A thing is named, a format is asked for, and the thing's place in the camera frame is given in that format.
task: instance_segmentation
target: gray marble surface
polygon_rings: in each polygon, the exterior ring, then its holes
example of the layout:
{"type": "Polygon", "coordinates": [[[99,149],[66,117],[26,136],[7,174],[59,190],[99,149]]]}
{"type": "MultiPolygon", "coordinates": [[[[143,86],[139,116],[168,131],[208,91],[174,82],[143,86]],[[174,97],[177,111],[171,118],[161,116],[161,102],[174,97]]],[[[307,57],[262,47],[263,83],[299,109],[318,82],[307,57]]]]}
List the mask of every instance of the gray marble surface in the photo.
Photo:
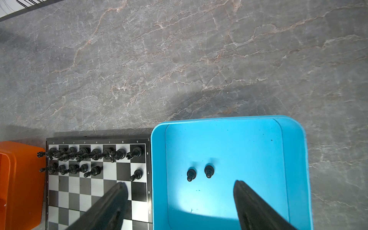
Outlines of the gray marble surface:
{"type": "Polygon", "coordinates": [[[367,38],[366,0],[64,0],[0,23],[0,138],[287,115],[315,229],[366,229],[367,38]]]}

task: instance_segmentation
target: chessboard square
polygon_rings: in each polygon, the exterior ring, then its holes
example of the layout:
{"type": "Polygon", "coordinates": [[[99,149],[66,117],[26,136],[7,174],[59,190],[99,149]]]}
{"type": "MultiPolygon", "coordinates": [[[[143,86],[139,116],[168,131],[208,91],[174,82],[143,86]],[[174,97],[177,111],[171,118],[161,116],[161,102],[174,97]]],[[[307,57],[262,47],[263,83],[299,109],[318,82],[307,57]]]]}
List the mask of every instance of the chessboard square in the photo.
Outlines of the chessboard square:
{"type": "Polygon", "coordinates": [[[130,181],[130,163],[116,163],[116,179],[130,181]]]}
{"type": "Polygon", "coordinates": [[[128,188],[128,200],[132,200],[132,183],[130,181],[118,180],[117,182],[123,182],[128,188]]]}
{"type": "MultiPolygon", "coordinates": [[[[125,149],[125,152],[128,153],[130,152],[130,144],[117,144],[116,145],[116,149],[125,149]]],[[[126,157],[124,157],[121,160],[116,160],[116,162],[119,163],[130,163],[130,160],[128,160],[126,157]]]]}
{"type": "Polygon", "coordinates": [[[79,177],[79,193],[91,195],[91,178],[79,177]]]}
{"type": "Polygon", "coordinates": [[[133,230],[133,224],[131,220],[123,220],[123,225],[121,226],[121,230],[133,230]]]}
{"type": "Polygon", "coordinates": [[[132,201],[127,201],[127,207],[125,209],[124,219],[132,219],[132,201]]]}
{"type": "Polygon", "coordinates": [[[132,201],[132,220],[148,222],[147,202],[132,201]]]}
{"type": "Polygon", "coordinates": [[[79,210],[79,194],[69,193],[69,209],[79,210]]]}
{"type": "Polygon", "coordinates": [[[147,183],[147,167],[145,163],[130,163],[130,174],[133,175],[137,169],[141,169],[143,172],[142,177],[139,180],[135,180],[136,182],[144,182],[147,183]]]}
{"type": "Polygon", "coordinates": [[[49,205],[58,207],[59,206],[59,192],[49,190],[49,205]]]}
{"type": "Polygon", "coordinates": [[[148,230],[148,223],[140,221],[132,221],[133,230],[148,230]]]}
{"type": "Polygon", "coordinates": [[[116,180],[116,162],[103,163],[103,179],[116,180]]]}
{"type": "Polygon", "coordinates": [[[69,210],[69,225],[73,224],[76,220],[78,220],[80,215],[79,211],[69,210]]]}
{"type": "MultiPolygon", "coordinates": [[[[72,165],[75,165],[75,164],[78,165],[78,166],[80,166],[79,162],[77,162],[75,160],[70,160],[69,161],[69,167],[71,167],[72,165]]],[[[79,177],[79,173],[77,173],[77,174],[68,173],[68,175],[70,177],[79,177]]]]}
{"type": "MultiPolygon", "coordinates": [[[[59,162],[59,166],[60,165],[65,165],[65,168],[66,169],[69,169],[69,161],[67,161],[67,162],[60,161],[59,162]]],[[[68,177],[69,176],[69,173],[66,173],[66,174],[62,175],[61,172],[59,172],[59,176],[68,177]]]]}
{"type": "Polygon", "coordinates": [[[79,196],[79,210],[86,212],[92,206],[91,195],[81,194],[79,196]]]}
{"type": "Polygon", "coordinates": [[[138,158],[132,158],[130,162],[131,163],[146,163],[145,144],[132,144],[130,145],[130,151],[133,151],[133,149],[136,147],[140,147],[142,149],[142,155],[138,158]]]}
{"type": "MultiPolygon", "coordinates": [[[[84,164],[88,165],[88,170],[87,171],[90,171],[91,170],[91,161],[81,161],[79,163],[80,166],[82,166],[84,164]]],[[[84,177],[84,173],[79,172],[79,177],[84,177]]]]}
{"type": "Polygon", "coordinates": [[[94,205],[101,197],[91,196],[91,205],[94,205]]]}
{"type": "Polygon", "coordinates": [[[116,180],[103,180],[103,193],[107,193],[116,183],[116,180]]]}
{"type": "Polygon", "coordinates": [[[49,190],[59,191],[59,176],[49,175],[49,190]]]}
{"type": "Polygon", "coordinates": [[[58,224],[49,221],[49,230],[59,230],[58,224]]]}
{"type": "Polygon", "coordinates": [[[59,223],[59,208],[49,206],[49,221],[53,223],[59,223]]]}
{"type": "Polygon", "coordinates": [[[105,174],[104,171],[105,169],[103,168],[103,162],[91,162],[91,168],[99,166],[102,168],[102,171],[100,174],[96,175],[96,176],[90,176],[90,178],[96,178],[96,179],[103,179],[103,175],[105,174]]]}
{"type": "Polygon", "coordinates": [[[69,191],[69,177],[59,177],[59,191],[69,191]]]}
{"type": "Polygon", "coordinates": [[[69,193],[59,191],[59,207],[69,208],[69,193]]]}
{"type": "Polygon", "coordinates": [[[147,184],[132,182],[132,201],[147,202],[147,184]]]}
{"type": "Polygon", "coordinates": [[[67,177],[69,178],[69,192],[79,193],[79,177],[67,177]]]}
{"type": "Polygon", "coordinates": [[[91,178],[91,195],[101,197],[103,193],[103,179],[91,178]]]}
{"type": "Polygon", "coordinates": [[[69,225],[69,210],[59,208],[59,224],[69,225]]]}
{"type": "Polygon", "coordinates": [[[63,224],[59,224],[59,230],[65,230],[65,229],[67,229],[67,225],[63,225],[63,224]]]}

